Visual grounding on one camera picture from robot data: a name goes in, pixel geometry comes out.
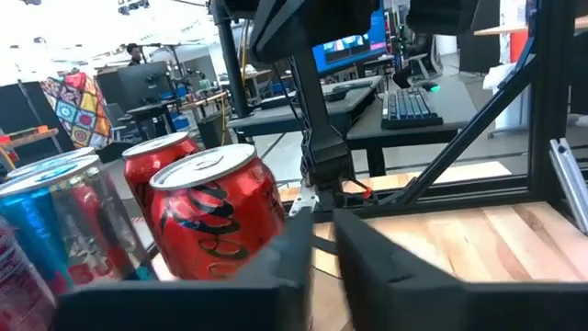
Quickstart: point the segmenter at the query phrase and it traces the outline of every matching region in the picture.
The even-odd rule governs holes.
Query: black desk
[[[365,107],[375,98],[374,91],[381,84],[382,77],[362,78],[351,82],[372,82],[372,86],[351,90],[347,92],[345,99],[326,103],[331,124],[343,135],[349,131],[355,118],[363,113]],[[322,91],[331,92],[335,86],[351,82],[326,85],[322,87]],[[296,108],[296,110],[300,117],[300,109]],[[244,119],[230,120],[228,126],[236,129],[244,137],[300,131],[300,125],[296,122],[289,106],[258,109]]]
[[[415,146],[430,143],[449,143],[460,129],[469,122],[464,114],[475,112],[466,87],[461,82],[444,83],[438,92],[429,93],[429,100],[435,111],[443,117],[443,125],[401,130],[381,129],[382,101],[376,99],[366,108],[347,133],[347,145],[351,150],[367,151],[367,166],[370,177],[385,176],[386,164],[383,148]],[[468,108],[459,111],[456,108]]]
[[[145,120],[152,120],[153,118],[161,117],[162,115],[165,117],[165,121],[169,125],[169,129],[171,133],[175,132],[174,122],[172,121],[172,115],[169,113],[169,109],[167,106],[172,105],[175,103],[175,100],[166,100],[160,103],[147,105],[135,109],[131,109],[127,111],[128,115],[131,115],[135,123],[137,124],[137,129],[139,130],[139,135],[141,139],[146,142],[149,140],[149,137],[145,133],[142,128],[141,122]],[[155,125],[155,134],[157,137],[165,136],[168,132],[165,128],[165,123],[159,122],[159,125]]]

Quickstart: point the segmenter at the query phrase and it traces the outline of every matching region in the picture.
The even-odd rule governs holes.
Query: black metal frame
[[[531,17],[530,38],[525,54],[514,74],[505,79],[499,86],[500,91],[419,177],[402,190],[376,192],[380,201],[390,203],[369,205],[362,200],[361,195],[347,196],[344,200],[327,200],[334,203],[322,205],[322,211],[346,207],[364,218],[371,218],[530,200],[559,203],[563,196],[553,185],[557,183],[557,177],[549,160],[548,142],[564,137],[566,132],[565,109],[570,82],[567,57],[571,54],[573,25],[572,1],[539,0],[536,15]],[[342,154],[343,139],[332,134],[322,94],[317,93],[321,88],[311,52],[297,55],[293,63],[296,68],[295,81],[305,96],[300,101],[307,131],[302,146],[303,162],[307,163],[306,168],[303,168],[303,176],[320,194],[337,196],[341,187],[334,182],[333,173],[338,169],[339,179],[353,175],[348,174],[348,166],[336,166],[337,162],[346,162],[349,152],[346,151],[346,156]],[[532,99],[528,174],[433,185],[528,85],[531,85]],[[318,134],[322,136],[320,139],[309,139]]]

